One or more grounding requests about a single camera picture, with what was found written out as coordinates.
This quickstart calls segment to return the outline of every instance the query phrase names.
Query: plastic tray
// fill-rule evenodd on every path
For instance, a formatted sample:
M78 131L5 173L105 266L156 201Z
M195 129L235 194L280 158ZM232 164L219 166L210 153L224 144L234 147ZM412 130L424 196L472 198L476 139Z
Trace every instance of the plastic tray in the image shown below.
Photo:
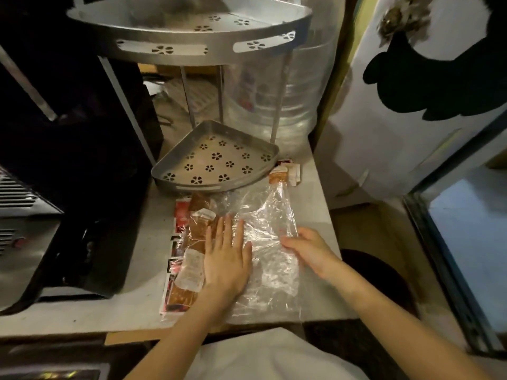
M148 64L237 64L305 43L311 9L279 0L101 0L67 12L97 54Z
M228 191L264 176L278 153L274 144L204 121L153 167L152 176L166 191Z

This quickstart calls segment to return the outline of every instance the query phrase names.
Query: countertop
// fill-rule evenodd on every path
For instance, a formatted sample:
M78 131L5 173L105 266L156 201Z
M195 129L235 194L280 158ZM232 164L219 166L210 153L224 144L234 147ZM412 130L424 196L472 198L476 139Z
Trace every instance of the countertop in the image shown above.
M163 127L166 139L174 142L187 129ZM326 200L308 143L294 158L301 164L301 183L289 194L296 223L318 230L327 244L340 255ZM170 254L174 197L161 193L152 183L143 210L137 242L121 293L109 300L37 303L21 313L0 319L0 337L43 334L91 333L160 329L174 320L161 321L160 301ZM356 314L329 284L305 269L302 319L355 319Z

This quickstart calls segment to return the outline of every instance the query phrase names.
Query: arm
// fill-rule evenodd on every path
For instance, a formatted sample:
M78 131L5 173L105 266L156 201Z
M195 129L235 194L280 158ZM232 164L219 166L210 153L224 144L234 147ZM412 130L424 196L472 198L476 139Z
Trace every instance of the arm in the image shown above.
M144 357L125 380L180 380L213 325L240 294L251 272L251 243L243 247L243 221L232 242L231 218L219 220L215 247L212 230L206 231L204 275L206 284L196 302Z
M478 366L447 340L389 300L329 249L318 232L300 228L283 238L320 277L330 282L412 380L487 380Z

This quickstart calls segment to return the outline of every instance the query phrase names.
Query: metal vent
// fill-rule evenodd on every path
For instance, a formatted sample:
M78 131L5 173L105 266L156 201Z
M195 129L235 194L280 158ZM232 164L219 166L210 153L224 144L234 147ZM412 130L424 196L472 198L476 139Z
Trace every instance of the metal vent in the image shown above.
M2 230L0 229L0 255L12 243L12 237L16 230Z
M0 209L31 208L37 196L0 170Z

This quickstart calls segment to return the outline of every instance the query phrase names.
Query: plastic water bottle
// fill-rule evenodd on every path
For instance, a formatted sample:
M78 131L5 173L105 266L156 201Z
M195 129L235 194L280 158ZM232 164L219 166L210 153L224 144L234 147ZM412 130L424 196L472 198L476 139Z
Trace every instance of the plastic water bottle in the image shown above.
M282 1L313 10L308 39L293 51L276 137L281 155L292 156L315 127L317 106L335 61L345 0ZM277 56L225 67L225 120L229 126L269 141L282 62L283 56Z

